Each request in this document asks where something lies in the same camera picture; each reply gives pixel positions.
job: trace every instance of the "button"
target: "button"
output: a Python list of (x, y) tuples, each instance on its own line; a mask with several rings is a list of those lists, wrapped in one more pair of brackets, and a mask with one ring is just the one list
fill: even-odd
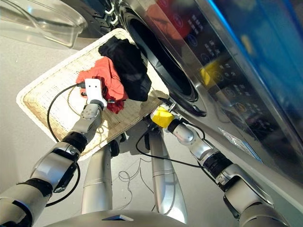
[(164, 7), (167, 7), (167, 0), (159, 0), (159, 3), (164, 6)]
[(231, 90), (229, 87), (225, 88), (224, 90), (228, 96), (236, 97), (236, 93), (233, 90)]
[(219, 72), (214, 72), (214, 79), (216, 79), (217, 81), (223, 81), (224, 77), (221, 75), (221, 73)]
[(198, 41), (197, 41), (196, 37), (194, 37), (193, 35), (189, 34), (187, 36), (187, 40), (191, 46), (198, 46)]
[(174, 14), (174, 21), (178, 27), (183, 27), (183, 20), (178, 14)]
[(206, 65), (207, 63), (210, 62), (210, 58), (208, 57), (207, 54), (202, 53), (202, 54), (200, 55), (200, 57), (201, 57), (201, 63), (202, 63), (203, 65)]
[(241, 103), (236, 103), (237, 108), (241, 111), (241, 112), (246, 112), (246, 107), (241, 104)]

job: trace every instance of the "red cloth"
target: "red cloth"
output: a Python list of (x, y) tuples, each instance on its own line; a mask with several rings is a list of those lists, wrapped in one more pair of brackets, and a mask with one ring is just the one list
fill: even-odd
[(102, 82), (103, 97), (108, 100), (115, 100), (115, 103), (108, 103), (108, 110), (118, 113), (124, 108), (124, 101), (128, 98), (127, 93), (120, 81), (120, 78), (114, 68), (112, 60), (103, 57), (97, 60), (95, 66), (87, 71), (81, 71), (77, 77), (76, 83), (83, 82), (85, 79), (99, 79)]

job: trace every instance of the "clothing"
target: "clothing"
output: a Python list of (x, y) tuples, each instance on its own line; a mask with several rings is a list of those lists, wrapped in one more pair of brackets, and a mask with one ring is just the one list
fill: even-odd
[(98, 51), (113, 61), (128, 97), (136, 101), (146, 101), (152, 83), (146, 73), (147, 68), (140, 50), (127, 39), (112, 37)]
[(108, 110), (117, 114), (124, 108), (123, 100), (126, 100), (128, 96), (114, 68), (113, 62), (108, 57), (97, 60), (95, 66), (88, 71), (81, 71), (76, 83), (83, 82), (85, 79), (101, 80), (103, 97), (107, 101), (115, 100), (115, 103), (107, 104)]

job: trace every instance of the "control panel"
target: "control panel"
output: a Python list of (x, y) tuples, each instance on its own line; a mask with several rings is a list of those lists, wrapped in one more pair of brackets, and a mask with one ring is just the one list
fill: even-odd
[[(158, 0), (157, 4), (199, 59), (201, 82), (231, 122), (260, 141), (284, 172), (290, 164), (301, 169), (297, 152), (199, 5), (194, 0)], [(262, 159), (262, 153), (255, 152)]]

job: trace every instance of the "silver robot arm segment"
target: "silver robot arm segment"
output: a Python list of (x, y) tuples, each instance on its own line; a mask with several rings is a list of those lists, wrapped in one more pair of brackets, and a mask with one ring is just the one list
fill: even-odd
[(36, 163), (30, 179), (0, 194), (0, 226), (32, 226), (52, 193), (65, 190), (81, 152), (101, 125), (104, 106), (103, 99), (92, 96), (67, 136)]
[(227, 159), (213, 144), (180, 120), (173, 120), (168, 131), (187, 146), (200, 166), (224, 191), (223, 200), (240, 221), (241, 227), (286, 227), (287, 221), (274, 209), (271, 197), (240, 166)]

